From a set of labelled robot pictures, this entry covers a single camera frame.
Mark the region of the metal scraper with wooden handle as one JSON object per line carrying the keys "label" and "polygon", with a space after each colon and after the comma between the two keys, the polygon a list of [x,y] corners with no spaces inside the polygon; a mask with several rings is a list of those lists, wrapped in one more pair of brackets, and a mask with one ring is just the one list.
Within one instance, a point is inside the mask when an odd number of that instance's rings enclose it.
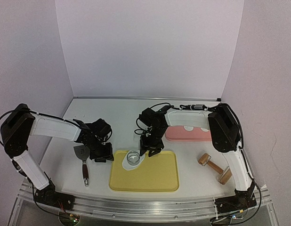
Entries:
{"label": "metal scraper with wooden handle", "polygon": [[83,181],[84,181],[84,185],[88,187],[89,186],[89,170],[87,166],[87,159],[89,158],[90,150],[84,145],[74,146],[73,149],[74,149],[74,153],[76,157],[82,161]]}

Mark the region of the yellow plastic tray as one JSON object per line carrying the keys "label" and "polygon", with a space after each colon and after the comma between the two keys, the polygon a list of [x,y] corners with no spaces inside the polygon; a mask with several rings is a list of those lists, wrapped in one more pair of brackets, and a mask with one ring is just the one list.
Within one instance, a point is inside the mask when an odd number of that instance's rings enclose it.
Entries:
{"label": "yellow plastic tray", "polygon": [[179,188],[177,158],[172,151],[162,151],[152,157],[142,156],[134,169],[124,168],[128,151],[114,154],[109,187],[118,192],[174,192]]}

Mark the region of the white dough lump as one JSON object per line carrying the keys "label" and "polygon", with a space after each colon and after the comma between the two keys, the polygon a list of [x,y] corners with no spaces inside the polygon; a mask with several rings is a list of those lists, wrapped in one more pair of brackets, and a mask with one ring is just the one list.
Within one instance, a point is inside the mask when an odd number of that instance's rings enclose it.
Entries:
{"label": "white dough lump", "polygon": [[143,162],[144,159],[145,159],[145,155],[143,155],[142,157],[140,157],[140,160],[139,160],[138,164],[136,164],[136,165],[130,165],[129,164],[129,161],[127,159],[127,156],[125,156],[124,159],[123,159],[123,161],[122,161],[122,167],[125,170],[127,170],[127,171],[136,169]]}

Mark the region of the wooden double-ended rolling pin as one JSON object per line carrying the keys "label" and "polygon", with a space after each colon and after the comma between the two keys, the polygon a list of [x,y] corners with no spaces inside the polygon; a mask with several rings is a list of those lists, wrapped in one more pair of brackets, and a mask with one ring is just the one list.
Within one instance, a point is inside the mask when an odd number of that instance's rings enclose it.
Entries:
{"label": "wooden double-ended rolling pin", "polygon": [[202,166],[209,166],[214,171],[219,174],[218,182],[222,185],[225,185],[229,179],[232,177],[232,172],[229,166],[226,169],[222,169],[217,164],[211,161],[211,156],[207,153],[204,153],[198,160],[198,163]]}

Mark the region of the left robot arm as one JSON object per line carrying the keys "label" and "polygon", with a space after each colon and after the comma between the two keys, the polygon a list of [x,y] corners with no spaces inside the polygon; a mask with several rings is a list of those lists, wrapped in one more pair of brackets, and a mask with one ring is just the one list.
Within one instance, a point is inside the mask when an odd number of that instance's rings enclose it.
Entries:
{"label": "left robot arm", "polygon": [[65,139],[75,142],[76,150],[87,150],[87,158],[94,162],[114,161],[112,144],[108,141],[112,127],[102,118],[84,123],[31,110],[20,103],[15,109],[0,116],[0,144],[14,168],[32,187],[36,205],[72,210],[75,196],[58,192],[56,186],[30,153],[28,146],[32,136]]}

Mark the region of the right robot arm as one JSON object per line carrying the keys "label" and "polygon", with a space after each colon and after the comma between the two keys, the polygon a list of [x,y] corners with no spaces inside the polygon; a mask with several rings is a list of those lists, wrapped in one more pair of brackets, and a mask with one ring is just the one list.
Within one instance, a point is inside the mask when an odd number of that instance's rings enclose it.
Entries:
{"label": "right robot arm", "polygon": [[175,107],[163,103],[162,108],[157,111],[152,107],[146,108],[136,121],[147,126],[140,133],[140,155],[159,154],[164,148],[162,137],[169,127],[189,126],[208,130],[212,145],[224,156],[235,184],[233,196],[215,200],[218,213],[246,210],[257,205],[254,195],[257,184],[243,151],[243,130],[228,104],[219,103],[213,107],[202,104]]}

